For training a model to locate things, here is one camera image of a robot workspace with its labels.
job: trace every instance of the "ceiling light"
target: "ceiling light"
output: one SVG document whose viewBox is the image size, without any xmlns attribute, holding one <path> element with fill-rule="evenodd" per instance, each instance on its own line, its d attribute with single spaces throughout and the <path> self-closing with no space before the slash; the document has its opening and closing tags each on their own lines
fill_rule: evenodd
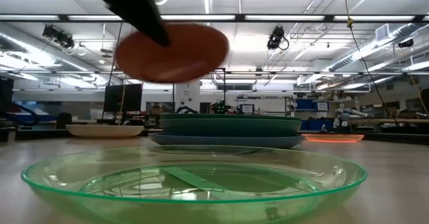
<svg viewBox="0 0 429 224">
<path fill-rule="evenodd" d="M 128 80 L 130 83 L 133 83 L 133 84 L 141 84 L 142 83 L 142 81 L 141 80 L 135 80 L 135 79 L 129 79 Z"/>
<path fill-rule="evenodd" d="M 426 67 L 429 67 L 429 61 L 416 63 L 416 64 L 413 64 L 411 66 L 404 67 L 404 68 L 402 68 L 402 71 L 403 72 L 409 72 L 412 70 L 419 70 L 419 69 L 426 68 Z"/>
<path fill-rule="evenodd" d="M 30 64 L 28 62 L 24 62 L 22 60 L 15 59 L 15 58 L 10 57 L 6 54 L 4 54 L 3 57 L 0 58 L 0 64 L 3 66 L 14 68 L 14 69 L 26 68 L 26 69 L 31 69 L 31 70 L 36 70 L 36 69 L 42 70 L 42 68 L 38 67 L 35 64 Z"/>
<path fill-rule="evenodd" d="M 26 74 L 26 73 L 21 73 L 21 74 L 9 73 L 9 74 L 12 75 L 12 76 L 16 76 L 16 77 L 19 77 L 19 78 L 24 78 L 24 79 L 27 79 L 27 80 L 39 80 L 38 78 L 36 78 L 36 77 L 34 77 L 32 75 Z"/>
<path fill-rule="evenodd" d="M 378 80 L 374 81 L 374 83 L 379 84 L 379 83 L 382 83 L 383 81 L 386 81 L 388 79 L 391 79 L 391 77 L 385 77 L 385 78 L 378 79 Z"/>
<path fill-rule="evenodd" d="M 355 88 L 358 88 L 358 87 L 361 87 L 364 85 L 365 85 L 365 83 L 349 84 L 349 85 L 343 86 L 343 89 L 355 89 Z"/>
<path fill-rule="evenodd" d="M 0 20 L 60 20 L 58 15 L 0 15 Z"/>
<path fill-rule="evenodd" d="M 49 89 L 14 89 L 14 91 L 49 91 Z"/>
<path fill-rule="evenodd" d="M 246 15 L 245 20 L 322 21 L 323 15 Z"/>
<path fill-rule="evenodd" d="M 65 60 L 65 59 L 62 59 L 62 61 L 63 62 L 65 62 L 65 63 L 67 63 L 67 64 L 69 64 L 69 65 L 72 65 L 72 66 L 74 66 L 74 67 L 76 67 L 77 69 L 79 69 L 79 70 L 83 70 L 83 71 L 87 71 L 88 69 L 86 69 L 85 67 L 81 67 L 81 66 L 79 66 L 79 65 L 77 65 L 77 64 L 75 64 L 75 63 L 73 63 L 73 62 L 69 62 L 69 61 L 67 61 L 67 60 Z"/>
<path fill-rule="evenodd" d="M 371 71 L 374 71 L 374 70 L 378 70 L 378 69 L 381 69 L 381 68 L 383 68 L 384 66 L 387 66 L 387 65 L 388 65 L 387 63 L 376 64 L 375 66 L 372 66 L 372 67 L 368 68 L 368 71 L 371 72 Z"/>
<path fill-rule="evenodd" d="M 319 86 L 317 89 L 318 90 L 323 90 L 323 89 L 327 89 L 328 87 L 330 87 L 330 85 L 326 83 L 326 84 L 323 84 L 323 85 Z"/>
<path fill-rule="evenodd" d="M 164 20 L 234 20 L 235 15 L 161 15 Z"/>
<path fill-rule="evenodd" d="M 118 15 L 69 15 L 71 21 L 117 21 L 122 20 Z"/>
<path fill-rule="evenodd" d="M 344 93 L 370 93 L 371 91 L 344 91 Z"/>
<path fill-rule="evenodd" d="M 345 21 L 348 20 L 348 16 L 335 16 L 335 21 Z M 354 21 L 410 21 L 415 18 L 415 16 L 412 15 L 352 15 L 351 18 Z"/>
</svg>

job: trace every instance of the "beige plate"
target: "beige plate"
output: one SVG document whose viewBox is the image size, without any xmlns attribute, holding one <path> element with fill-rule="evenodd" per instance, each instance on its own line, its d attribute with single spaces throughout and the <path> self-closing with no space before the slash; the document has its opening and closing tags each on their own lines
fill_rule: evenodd
<svg viewBox="0 0 429 224">
<path fill-rule="evenodd" d="M 115 125 L 67 125 L 67 130 L 78 137 L 134 137 L 139 135 L 144 126 L 115 126 Z"/>
</svg>

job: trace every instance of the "orange plate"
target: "orange plate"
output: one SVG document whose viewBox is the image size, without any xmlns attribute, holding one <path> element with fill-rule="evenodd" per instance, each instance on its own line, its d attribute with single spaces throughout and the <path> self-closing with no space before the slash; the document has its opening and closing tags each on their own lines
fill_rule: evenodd
<svg viewBox="0 0 429 224">
<path fill-rule="evenodd" d="M 338 142 L 355 143 L 365 137 L 363 134 L 329 134 L 329 133 L 309 133 L 303 134 L 308 141 L 314 142 Z"/>
<path fill-rule="evenodd" d="M 165 25 L 171 44 L 162 47 L 141 32 L 116 49 L 119 68 L 130 77 L 159 83 L 194 80 L 213 71 L 228 54 L 222 32 L 203 25 Z"/>
</svg>

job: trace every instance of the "computer screen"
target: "computer screen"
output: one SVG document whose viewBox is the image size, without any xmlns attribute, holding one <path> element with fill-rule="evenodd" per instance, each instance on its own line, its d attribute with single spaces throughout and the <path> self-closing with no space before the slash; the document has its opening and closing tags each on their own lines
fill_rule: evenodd
<svg viewBox="0 0 429 224">
<path fill-rule="evenodd" d="M 140 111 L 142 84 L 125 85 L 122 112 Z M 120 112 L 124 86 L 109 86 L 105 91 L 105 112 Z"/>
</svg>

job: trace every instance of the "stacked plates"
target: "stacked plates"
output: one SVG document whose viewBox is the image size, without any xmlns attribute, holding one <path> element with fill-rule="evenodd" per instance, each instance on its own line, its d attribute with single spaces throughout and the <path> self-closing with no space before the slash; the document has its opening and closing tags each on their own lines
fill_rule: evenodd
<svg viewBox="0 0 429 224">
<path fill-rule="evenodd" d="M 301 119 L 259 115 L 163 114 L 165 133 L 149 138 L 162 145 L 228 145 L 290 148 L 304 137 L 297 135 Z"/>
</svg>

